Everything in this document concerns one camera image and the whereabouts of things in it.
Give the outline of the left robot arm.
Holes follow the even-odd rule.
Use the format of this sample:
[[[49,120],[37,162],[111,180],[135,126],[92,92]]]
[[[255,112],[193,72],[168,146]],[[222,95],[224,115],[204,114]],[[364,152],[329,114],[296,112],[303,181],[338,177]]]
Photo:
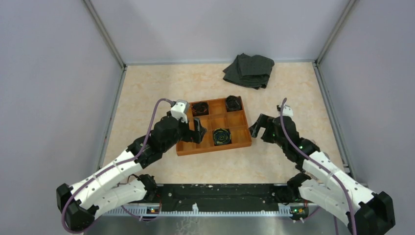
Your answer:
[[[152,202],[159,194],[152,176],[142,174],[131,183],[117,184],[160,160],[180,141],[201,143],[207,129],[193,119],[194,129],[182,118],[164,116],[146,135],[137,138],[115,160],[78,183],[56,189],[57,206],[65,230],[82,233],[102,214],[130,202]]]

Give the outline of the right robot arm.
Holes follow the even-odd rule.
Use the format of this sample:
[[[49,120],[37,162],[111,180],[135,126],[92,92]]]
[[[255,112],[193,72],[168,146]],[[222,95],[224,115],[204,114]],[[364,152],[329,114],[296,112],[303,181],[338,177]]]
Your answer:
[[[249,128],[251,137],[265,131],[264,142],[277,144],[299,174],[287,181],[287,196],[302,199],[341,220],[353,235],[384,235],[396,225],[392,198],[376,193],[338,168],[311,140],[299,135],[290,116],[261,114]]]

